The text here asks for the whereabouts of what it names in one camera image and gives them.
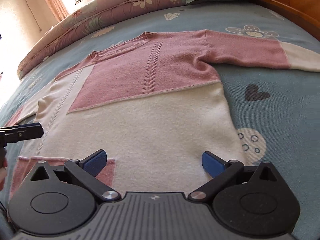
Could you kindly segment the person's left hand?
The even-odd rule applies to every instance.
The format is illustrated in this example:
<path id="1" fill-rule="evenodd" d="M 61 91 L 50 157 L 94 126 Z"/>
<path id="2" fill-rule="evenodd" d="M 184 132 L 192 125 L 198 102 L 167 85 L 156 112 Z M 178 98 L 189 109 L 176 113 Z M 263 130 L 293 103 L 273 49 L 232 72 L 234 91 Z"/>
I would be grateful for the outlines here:
<path id="1" fill-rule="evenodd" d="M 7 176 L 8 162 L 5 157 L 6 153 L 7 153 L 7 150 L 5 148 L 1 147 L 0 191 L 3 190 L 5 178 Z"/>

